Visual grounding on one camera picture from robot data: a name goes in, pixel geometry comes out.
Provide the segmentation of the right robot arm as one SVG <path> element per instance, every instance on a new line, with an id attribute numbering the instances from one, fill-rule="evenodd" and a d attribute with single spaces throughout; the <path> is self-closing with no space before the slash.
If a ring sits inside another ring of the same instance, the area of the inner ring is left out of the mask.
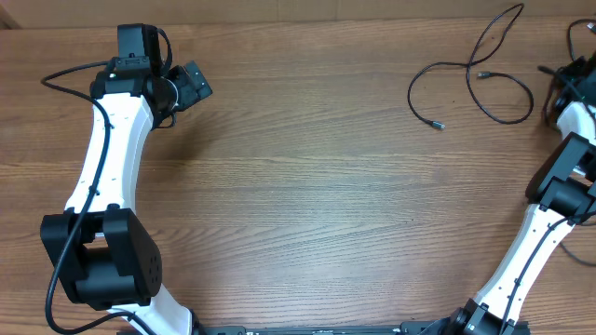
<path id="1" fill-rule="evenodd" d="M 595 215 L 595 59 L 552 72 L 548 121 L 562 142 L 532 177 L 521 229 L 493 276 L 467 304 L 425 328 L 426 334 L 526 334 L 522 305 L 550 255 Z"/>

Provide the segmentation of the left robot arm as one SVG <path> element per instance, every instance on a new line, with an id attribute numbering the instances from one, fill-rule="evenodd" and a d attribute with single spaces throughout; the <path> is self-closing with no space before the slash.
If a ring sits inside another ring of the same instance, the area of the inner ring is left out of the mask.
<path id="1" fill-rule="evenodd" d="M 196 63 L 173 64 L 160 28 L 120 25 L 117 43 L 83 94 L 93 126 L 80 177 L 63 212 L 40 226 L 53 265 L 47 295 L 62 288 L 101 321 L 122 318 L 140 334 L 200 334 L 196 314 L 164 285 L 160 251 L 137 217 L 135 196 L 149 133 L 173 127 L 178 113 L 212 90 Z"/>

